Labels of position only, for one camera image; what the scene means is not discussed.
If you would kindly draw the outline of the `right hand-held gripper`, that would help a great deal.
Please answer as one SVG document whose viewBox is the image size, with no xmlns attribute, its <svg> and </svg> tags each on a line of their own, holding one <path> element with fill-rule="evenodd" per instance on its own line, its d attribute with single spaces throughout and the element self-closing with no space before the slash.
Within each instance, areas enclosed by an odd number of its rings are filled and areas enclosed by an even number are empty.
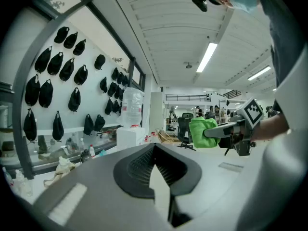
<svg viewBox="0 0 308 231">
<path fill-rule="evenodd" d="M 232 112 L 230 122 L 205 129 L 204 136 L 221 138 L 218 145 L 226 149 L 225 153 L 234 149 L 239 156 L 248 156 L 251 148 L 256 146 L 256 143 L 251 141 L 252 133 L 263 117 L 262 108 L 251 98 Z"/>
</svg>

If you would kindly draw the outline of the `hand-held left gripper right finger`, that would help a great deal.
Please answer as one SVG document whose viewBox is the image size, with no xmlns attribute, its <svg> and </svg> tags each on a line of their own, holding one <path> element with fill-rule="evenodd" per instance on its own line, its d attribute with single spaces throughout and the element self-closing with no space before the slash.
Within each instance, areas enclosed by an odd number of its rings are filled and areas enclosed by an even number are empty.
<svg viewBox="0 0 308 231">
<path fill-rule="evenodd" d="M 241 193 L 231 193 L 230 189 L 244 161 L 212 150 L 201 153 L 170 144 L 158 146 L 191 159 L 201 168 L 200 179 L 190 193 L 168 198 L 164 210 L 179 222 L 177 227 L 237 227 L 244 200 Z"/>
</svg>

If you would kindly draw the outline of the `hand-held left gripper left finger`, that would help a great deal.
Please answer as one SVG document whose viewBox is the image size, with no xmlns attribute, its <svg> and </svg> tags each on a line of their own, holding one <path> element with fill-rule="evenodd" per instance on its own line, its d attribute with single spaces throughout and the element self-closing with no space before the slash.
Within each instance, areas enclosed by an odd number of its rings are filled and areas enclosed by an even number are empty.
<svg viewBox="0 0 308 231">
<path fill-rule="evenodd" d="M 33 207 L 48 216 L 78 185 L 83 196 L 75 195 L 61 210 L 70 231 L 167 231 L 168 222 L 157 212 L 152 199 L 135 198 L 116 183 L 113 171 L 116 163 L 147 148 L 141 145 L 92 159 L 48 187 Z"/>
</svg>

